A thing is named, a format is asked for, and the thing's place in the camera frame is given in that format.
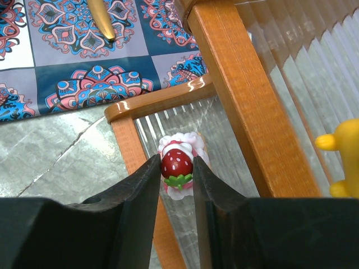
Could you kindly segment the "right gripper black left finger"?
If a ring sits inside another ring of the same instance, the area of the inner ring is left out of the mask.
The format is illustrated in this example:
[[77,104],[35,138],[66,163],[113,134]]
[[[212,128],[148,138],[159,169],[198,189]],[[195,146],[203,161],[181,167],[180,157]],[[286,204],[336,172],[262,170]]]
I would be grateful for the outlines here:
[[1,267],[148,268],[159,187],[154,155],[82,203],[2,198]]

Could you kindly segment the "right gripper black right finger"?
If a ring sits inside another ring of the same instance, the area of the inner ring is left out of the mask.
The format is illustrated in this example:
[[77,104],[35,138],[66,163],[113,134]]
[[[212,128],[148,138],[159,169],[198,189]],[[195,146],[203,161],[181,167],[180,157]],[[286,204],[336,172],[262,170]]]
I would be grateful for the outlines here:
[[358,200],[247,198],[194,158],[201,268],[357,268]]

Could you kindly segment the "strawberry cake toy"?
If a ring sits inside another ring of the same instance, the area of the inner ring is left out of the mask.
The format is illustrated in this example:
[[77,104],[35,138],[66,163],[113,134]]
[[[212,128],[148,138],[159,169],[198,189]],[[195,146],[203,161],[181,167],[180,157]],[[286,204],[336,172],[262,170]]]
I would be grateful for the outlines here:
[[199,156],[209,164],[202,136],[197,132],[166,135],[159,141],[158,153],[161,157],[161,174],[166,194],[175,201],[193,196],[193,160]]

